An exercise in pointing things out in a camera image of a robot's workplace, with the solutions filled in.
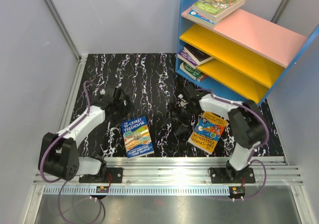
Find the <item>yellow 130-storey treehouse book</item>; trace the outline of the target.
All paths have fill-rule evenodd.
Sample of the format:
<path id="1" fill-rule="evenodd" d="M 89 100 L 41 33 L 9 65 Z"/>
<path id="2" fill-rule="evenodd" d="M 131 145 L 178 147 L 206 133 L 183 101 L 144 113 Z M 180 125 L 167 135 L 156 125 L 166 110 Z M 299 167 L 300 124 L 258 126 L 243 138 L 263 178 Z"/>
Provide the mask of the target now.
<path id="1" fill-rule="evenodd" d="M 228 122 L 223 118 L 211 112 L 204 112 L 188 139 L 188 143 L 212 154 L 227 125 Z"/>

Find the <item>blue 91-storey treehouse book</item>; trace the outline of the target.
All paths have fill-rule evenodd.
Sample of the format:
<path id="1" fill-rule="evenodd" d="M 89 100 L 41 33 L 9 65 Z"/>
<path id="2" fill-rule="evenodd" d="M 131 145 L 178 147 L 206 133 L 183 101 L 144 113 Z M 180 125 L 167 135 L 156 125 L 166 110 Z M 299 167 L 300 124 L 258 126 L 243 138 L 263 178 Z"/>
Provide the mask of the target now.
<path id="1" fill-rule="evenodd" d="M 122 132 L 127 158 L 141 157 L 154 153 L 145 116 L 123 122 Z"/>

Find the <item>dark green book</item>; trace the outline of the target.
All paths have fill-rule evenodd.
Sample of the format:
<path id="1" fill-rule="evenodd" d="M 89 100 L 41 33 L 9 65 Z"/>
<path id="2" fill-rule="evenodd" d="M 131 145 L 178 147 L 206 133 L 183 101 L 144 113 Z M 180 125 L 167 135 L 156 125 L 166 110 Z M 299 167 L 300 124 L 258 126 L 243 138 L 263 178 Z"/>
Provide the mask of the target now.
<path id="1" fill-rule="evenodd" d="M 198 81 L 199 77 L 203 74 L 203 72 L 192 68 L 185 62 L 180 64 L 180 69 L 183 70 L 186 74 L 188 74 L 192 79 Z"/>

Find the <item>purple treehouse book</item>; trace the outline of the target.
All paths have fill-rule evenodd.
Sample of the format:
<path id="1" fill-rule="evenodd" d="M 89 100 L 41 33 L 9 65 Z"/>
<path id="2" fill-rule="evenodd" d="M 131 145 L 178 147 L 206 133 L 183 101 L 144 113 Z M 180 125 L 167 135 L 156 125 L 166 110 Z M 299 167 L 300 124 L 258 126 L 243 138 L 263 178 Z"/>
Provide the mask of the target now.
<path id="1" fill-rule="evenodd" d="M 192 68 L 196 69 L 198 64 L 192 59 L 192 57 L 185 51 L 182 50 L 177 54 L 178 58 L 191 66 Z"/>

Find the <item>dark navy paperback book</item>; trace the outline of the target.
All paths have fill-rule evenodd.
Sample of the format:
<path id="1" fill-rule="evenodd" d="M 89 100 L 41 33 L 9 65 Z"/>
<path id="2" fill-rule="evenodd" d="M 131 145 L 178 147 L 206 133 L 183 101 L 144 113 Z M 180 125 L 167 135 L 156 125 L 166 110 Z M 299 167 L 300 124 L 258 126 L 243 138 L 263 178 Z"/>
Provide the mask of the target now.
<path id="1" fill-rule="evenodd" d="M 184 46 L 184 51 L 189 54 L 189 56 L 196 62 L 197 65 L 202 65 L 208 61 L 213 60 L 214 58 L 210 55 L 204 53 L 203 51 L 186 44 Z"/>

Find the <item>light blue 26-storey treehouse book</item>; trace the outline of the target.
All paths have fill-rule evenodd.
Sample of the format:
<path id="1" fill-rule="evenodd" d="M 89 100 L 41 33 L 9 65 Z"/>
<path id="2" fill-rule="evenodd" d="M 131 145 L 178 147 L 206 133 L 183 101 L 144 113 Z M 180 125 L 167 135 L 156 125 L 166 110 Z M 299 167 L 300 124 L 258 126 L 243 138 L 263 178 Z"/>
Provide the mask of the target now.
<path id="1" fill-rule="evenodd" d="M 188 16 L 199 23 L 214 26 L 220 13 L 218 6 L 217 0 L 198 0 L 192 5 Z"/>

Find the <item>green 65-storey treehouse book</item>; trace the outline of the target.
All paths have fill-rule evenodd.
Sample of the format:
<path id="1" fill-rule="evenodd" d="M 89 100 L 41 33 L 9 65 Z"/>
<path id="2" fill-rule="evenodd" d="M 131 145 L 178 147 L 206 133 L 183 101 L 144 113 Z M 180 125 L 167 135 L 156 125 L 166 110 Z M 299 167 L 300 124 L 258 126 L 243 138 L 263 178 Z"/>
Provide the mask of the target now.
<path id="1" fill-rule="evenodd" d="M 217 23 L 244 5 L 246 0 L 198 0 L 192 5 L 199 15 Z"/>

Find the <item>orange cartoon book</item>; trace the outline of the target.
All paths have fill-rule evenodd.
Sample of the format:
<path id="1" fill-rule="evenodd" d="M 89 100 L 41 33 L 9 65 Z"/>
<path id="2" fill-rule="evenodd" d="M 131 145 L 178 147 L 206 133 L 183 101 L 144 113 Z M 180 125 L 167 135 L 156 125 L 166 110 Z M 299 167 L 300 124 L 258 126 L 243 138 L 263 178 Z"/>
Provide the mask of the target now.
<path id="1" fill-rule="evenodd" d="M 202 74 L 202 75 L 199 77 L 198 81 L 201 82 L 201 81 L 204 80 L 206 77 L 207 77 L 206 74 Z"/>

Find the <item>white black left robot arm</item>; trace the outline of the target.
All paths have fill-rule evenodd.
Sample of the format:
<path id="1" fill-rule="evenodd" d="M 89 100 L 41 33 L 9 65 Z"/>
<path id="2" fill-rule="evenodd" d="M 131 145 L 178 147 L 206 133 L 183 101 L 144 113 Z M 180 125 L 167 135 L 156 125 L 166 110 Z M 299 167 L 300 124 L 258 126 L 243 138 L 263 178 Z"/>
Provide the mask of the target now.
<path id="1" fill-rule="evenodd" d="M 80 157 L 78 147 L 97 126 L 106 120 L 122 122 L 131 111 L 131 100 L 121 88 L 107 87 L 72 123 L 57 133 L 44 135 L 39 154 L 38 169 L 42 179 L 49 174 L 55 181 L 70 181 L 76 176 L 90 176 L 101 183 L 107 178 L 107 165 L 104 159 Z"/>

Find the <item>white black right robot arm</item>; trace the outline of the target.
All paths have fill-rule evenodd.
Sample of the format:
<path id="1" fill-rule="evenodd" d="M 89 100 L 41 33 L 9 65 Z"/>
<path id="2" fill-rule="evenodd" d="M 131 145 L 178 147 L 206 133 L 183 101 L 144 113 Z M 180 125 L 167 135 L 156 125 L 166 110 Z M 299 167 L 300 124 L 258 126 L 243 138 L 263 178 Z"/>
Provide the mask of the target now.
<path id="1" fill-rule="evenodd" d="M 211 154 L 226 125 L 231 127 L 235 148 L 224 168 L 210 169 L 212 183 L 254 183 L 251 159 L 254 149 L 269 139 L 265 119 L 253 100 L 237 102 L 212 91 L 185 86 L 168 103 L 165 120 L 177 120 L 175 135 L 190 132 L 188 143 Z"/>

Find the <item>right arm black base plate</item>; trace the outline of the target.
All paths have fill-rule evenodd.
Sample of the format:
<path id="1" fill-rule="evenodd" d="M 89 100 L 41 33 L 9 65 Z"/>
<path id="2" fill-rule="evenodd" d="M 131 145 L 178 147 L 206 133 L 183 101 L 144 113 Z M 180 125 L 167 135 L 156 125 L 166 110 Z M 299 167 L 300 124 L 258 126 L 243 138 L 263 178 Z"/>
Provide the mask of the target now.
<path id="1" fill-rule="evenodd" d="M 212 184 L 254 184 L 256 183 L 254 170 L 246 167 L 241 171 L 235 171 L 232 168 L 210 167 L 208 173 Z"/>

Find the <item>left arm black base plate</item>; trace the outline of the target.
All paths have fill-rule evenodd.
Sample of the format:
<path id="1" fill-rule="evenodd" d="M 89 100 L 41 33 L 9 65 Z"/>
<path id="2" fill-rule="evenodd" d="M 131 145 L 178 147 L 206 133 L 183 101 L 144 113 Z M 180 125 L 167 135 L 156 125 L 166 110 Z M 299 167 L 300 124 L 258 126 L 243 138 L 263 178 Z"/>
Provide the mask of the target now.
<path id="1" fill-rule="evenodd" d="M 108 183 L 121 184 L 123 179 L 123 168 L 104 167 L 98 174 L 87 174 L 79 178 L 79 183 Z"/>

